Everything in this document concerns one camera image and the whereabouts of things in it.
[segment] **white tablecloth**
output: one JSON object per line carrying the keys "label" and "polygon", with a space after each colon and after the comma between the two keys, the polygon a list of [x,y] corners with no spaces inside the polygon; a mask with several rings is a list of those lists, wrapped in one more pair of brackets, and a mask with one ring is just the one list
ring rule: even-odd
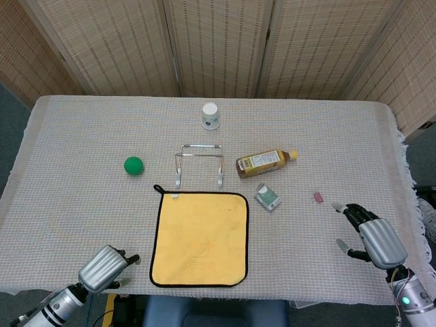
{"label": "white tablecloth", "polygon": [[[221,114],[215,131],[200,123],[207,101]],[[330,206],[338,201],[388,218],[409,252],[406,264],[434,297],[401,138],[389,107],[374,102],[42,97],[0,201],[0,291],[75,283],[80,267],[111,244],[142,257],[122,274],[131,283],[121,293],[392,304],[384,272],[337,247],[342,238],[363,248]],[[220,144],[221,190],[249,201],[249,272],[235,287],[165,289],[149,280],[160,199],[153,185],[175,188],[181,144]],[[239,179],[236,158],[272,148],[297,149],[298,161]],[[132,155],[144,161],[141,176],[123,169]],[[182,190],[219,191],[218,163],[203,159],[184,158]],[[259,183],[283,199],[271,213],[253,198]]]}

